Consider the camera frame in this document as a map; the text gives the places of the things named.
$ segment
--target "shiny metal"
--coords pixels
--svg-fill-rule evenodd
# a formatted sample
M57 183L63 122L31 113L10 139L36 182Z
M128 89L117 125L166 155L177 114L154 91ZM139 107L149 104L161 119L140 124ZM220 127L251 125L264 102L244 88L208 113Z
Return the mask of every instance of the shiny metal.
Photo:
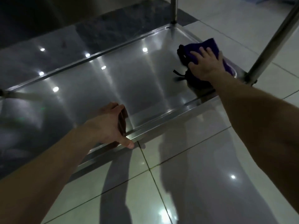
M11 88L14 98L1 101L1 150L16 166L43 152L70 129L83 124L110 101L126 106L127 137L134 142L148 132L196 112L216 96L211 89L191 90L173 70L184 73L176 50L201 42L179 25L167 25L122 45ZM239 78L245 72L231 63ZM121 146L102 144L90 151L78 170Z
M178 18L178 0L170 0L171 5L171 24L177 23Z
M252 66L250 71L245 77L245 81L248 84L254 84L258 77L264 72L271 61L275 58L279 50L285 44L285 42L290 38L293 32L297 29L299 25L299 1L287 15L285 20L282 22L274 36L271 38L270 42L263 50L262 54L256 60L255 64Z

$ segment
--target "microfiber towel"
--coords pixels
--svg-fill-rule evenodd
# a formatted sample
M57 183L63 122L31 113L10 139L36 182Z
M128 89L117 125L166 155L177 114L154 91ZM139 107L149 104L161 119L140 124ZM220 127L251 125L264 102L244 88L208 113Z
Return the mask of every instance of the microfiber towel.
M198 52L200 55L202 55L202 53L200 52L199 48L203 47L205 50L207 50L208 47L211 48L211 50L213 51L213 53L215 54L216 58L218 58L219 56L219 49L218 46L215 42L215 40L213 38L210 38L202 43L191 43L188 45L180 45L178 50L177 50L177 54L182 62L183 65L188 66L188 64L190 62L193 62L194 64L198 64L197 59L195 56L193 56L190 52L191 51L195 51ZM232 69L227 65L226 61L223 60L223 66L225 68L225 70L230 73L231 75L233 75L233 71ZM186 71L185 75L181 75L180 73L178 73L177 71L174 70L174 73L184 77L183 79L186 79L187 82L194 88L196 89L203 89L203 88L209 88L211 87L211 84L207 81L202 81L198 78L196 78L192 72L190 71L190 69L188 68L188 70Z

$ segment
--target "steel pipe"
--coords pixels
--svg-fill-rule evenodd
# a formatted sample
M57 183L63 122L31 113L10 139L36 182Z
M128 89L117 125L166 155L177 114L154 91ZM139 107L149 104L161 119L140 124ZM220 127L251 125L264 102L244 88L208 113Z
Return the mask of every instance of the steel pipe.
M171 0L170 1L170 8L171 8L171 24L177 23L177 16L178 16L178 0Z
M264 70L268 67L274 57L277 55L279 50L290 38L293 32L299 25L299 1L295 4L293 9L287 15L285 20L282 22L270 42L263 50L262 54L256 60L250 71L245 77L247 84L253 85Z

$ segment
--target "left hand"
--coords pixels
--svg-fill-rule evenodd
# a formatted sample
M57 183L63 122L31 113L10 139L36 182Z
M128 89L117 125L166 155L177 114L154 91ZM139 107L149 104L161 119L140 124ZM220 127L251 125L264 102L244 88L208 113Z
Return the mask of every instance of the left hand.
M110 144L116 141L125 147L134 148L134 143L123 136L118 129L118 115L124 108L124 105L110 102L100 109L97 117L88 120L84 127L89 129L97 142Z

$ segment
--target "tile floor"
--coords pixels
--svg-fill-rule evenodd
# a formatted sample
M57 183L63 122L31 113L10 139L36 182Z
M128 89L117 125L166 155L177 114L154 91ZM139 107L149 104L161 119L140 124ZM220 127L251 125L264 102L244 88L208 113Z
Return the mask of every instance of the tile floor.
M291 7L179 0L179 8L199 19L186 29L214 37L248 71ZM295 33L255 86L299 107L298 41ZM67 184L43 223L299 223L230 127L219 98L199 112Z

